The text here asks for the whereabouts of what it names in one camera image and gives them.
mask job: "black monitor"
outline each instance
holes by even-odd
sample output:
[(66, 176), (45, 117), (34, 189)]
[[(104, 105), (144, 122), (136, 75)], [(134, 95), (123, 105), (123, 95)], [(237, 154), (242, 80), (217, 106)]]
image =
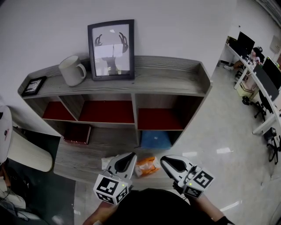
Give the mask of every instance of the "black monitor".
[(263, 70), (267, 73), (277, 89), (281, 87), (281, 71), (275, 63), (267, 57), (263, 65)]
[(239, 44), (240, 47), (246, 49), (248, 54), (251, 54), (255, 42), (247, 35), (240, 32), (237, 39), (237, 44)]

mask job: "black picture frame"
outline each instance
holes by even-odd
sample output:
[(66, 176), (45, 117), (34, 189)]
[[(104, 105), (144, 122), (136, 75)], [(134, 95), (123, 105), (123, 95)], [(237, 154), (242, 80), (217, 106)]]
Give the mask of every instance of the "black picture frame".
[[(113, 25), (123, 25), (129, 26), (129, 59), (130, 59), (130, 72), (128, 74), (116, 74), (109, 76), (97, 76), (95, 67), (95, 56), (94, 56), (94, 46), (93, 46), (93, 33), (92, 30), (98, 27), (113, 26)], [(135, 57), (134, 57), (134, 20), (117, 20), (111, 22), (103, 22), (88, 25), (88, 42), (89, 42), (89, 54), (91, 70), (93, 74), (93, 80), (133, 80), (135, 78)]]
[[(45, 82), (45, 80), (47, 79), (46, 76), (42, 76), (42, 77), (37, 77), (37, 78), (34, 78), (34, 79), (31, 79), (28, 83), (28, 85), (26, 86), (26, 88), (24, 89), (23, 93), (22, 93), (22, 97), (24, 96), (31, 96), (31, 95), (36, 95), (40, 88), (42, 87), (43, 83)], [(29, 85), (34, 82), (34, 81), (37, 81), (37, 80), (41, 80), (40, 83), (38, 84), (38, 86), (36, 87), (36, 89), (34, 91), (29, 91), (29, 92), (26, 92)]]

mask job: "white wall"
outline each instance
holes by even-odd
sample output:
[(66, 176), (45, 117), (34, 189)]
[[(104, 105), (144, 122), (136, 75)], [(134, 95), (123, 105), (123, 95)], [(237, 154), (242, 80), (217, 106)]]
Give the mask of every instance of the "white wall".
[(135, 54), (200, 60), (212, 75), (235, 0), (7, 0), (0, 8), (0, 95), (17, 123), (56, 134), (16, 94), (28, 73), (77, 54), (87, 25), (135, 19)]
[[(270, 56), (272, 59), (275, 59), (275, 56), (278, 58), (278, 54), (275, 54), (269, 46), (273, 35), (281, 37), (281, 30), (254, 0), (237, 0), (228, 35), (237, 39), (240, 31), (255, 41), (255, 47), (263, 48), (264, 56)], [(227, 53), (222, 54), (222, 59), (228, 61)]]

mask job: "gray wooden bookshelf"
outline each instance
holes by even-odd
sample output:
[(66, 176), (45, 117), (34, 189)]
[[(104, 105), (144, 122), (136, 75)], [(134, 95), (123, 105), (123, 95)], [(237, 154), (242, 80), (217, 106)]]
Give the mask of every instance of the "gray wooden bookshelf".
[[(142, 131), (167, 131), (174, 146), (212, 88), (204, 65), (194, 60), (135, 56), (135, 80), (106, 81), (93, 81), (89, 60), (82, 63), (87, 77), (75, 87), (65, 83), (56, 65), (29, 74), (18, 89), (21, 96), (31, 79), (47, 76), (37, 95), (22, 99), (62, 135), (54, 173), (77, 181), (94, 183), (103, 157), (155, 154), (140, 147)], [(90, 124), (89, 145), (65, 142), (67, 123)], [(134, 185), (165, 188), (169, 180), (163, 171), (151, 178)]]

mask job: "small black picture frame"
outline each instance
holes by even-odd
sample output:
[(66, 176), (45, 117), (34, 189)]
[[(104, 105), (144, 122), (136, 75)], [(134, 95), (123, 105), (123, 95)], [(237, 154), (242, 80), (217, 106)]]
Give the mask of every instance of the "small black picture frame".
[(133, 19), (88, 25), (88, 42), (93, 80), (135, 78)]
[(31, 79), (28, 85), (26, 86), (25, 90), (23, 91), (22, 97), (36, 95), (46, 79), (46, 76)]

